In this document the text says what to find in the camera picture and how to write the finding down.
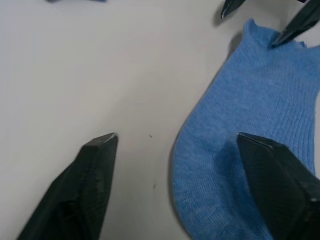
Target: white table surface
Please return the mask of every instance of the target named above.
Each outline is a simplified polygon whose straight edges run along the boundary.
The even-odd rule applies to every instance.
[[[189,239],[168,191],[177,133],[245,21],[281,30],[302,6],[247,1],[218,24],[222,3],[0,2],[1,240],[15,239],[84,143],[110,132],[120,142],[100,239]],[[320,43],[320,25],[300,38]]]

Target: sock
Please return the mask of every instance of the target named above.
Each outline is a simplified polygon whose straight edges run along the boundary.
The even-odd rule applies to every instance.
[[[320,48],[291,41],[253,20],[183,126],[173,153],[173,196],[194,240],[273,239],[250,194],[238,132],[287,145],[312,172]]]

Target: blue object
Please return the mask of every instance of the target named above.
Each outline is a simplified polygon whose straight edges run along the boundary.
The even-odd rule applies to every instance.
[[[183,126],[173,153],[173,195],[194,240],[270,240],[250,194],[238,132],[287,145],[315,173],[315,104],[320,48],[291,41],[253,20]]]

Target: blue sock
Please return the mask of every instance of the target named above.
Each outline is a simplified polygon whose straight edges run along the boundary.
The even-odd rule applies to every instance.
[[[243,40],[183,126],[173,154],[173,195],[194,240],[270,240],[250,194],[238,132],[287,145],[315,172],[320,48],[275,49],[272,29],[249,20]]]

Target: white surface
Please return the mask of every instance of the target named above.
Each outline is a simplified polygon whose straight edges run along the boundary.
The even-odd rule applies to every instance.
[[[244,22],[280,30],[302,6],[247,1],[218,25],[221,4],[0,2],[1,240],[15,239],[84,143],[110,132],[120,142],[101,239],[188,239],[167,188],[175,137]],[[320,43],[320,26],[302,39]]]

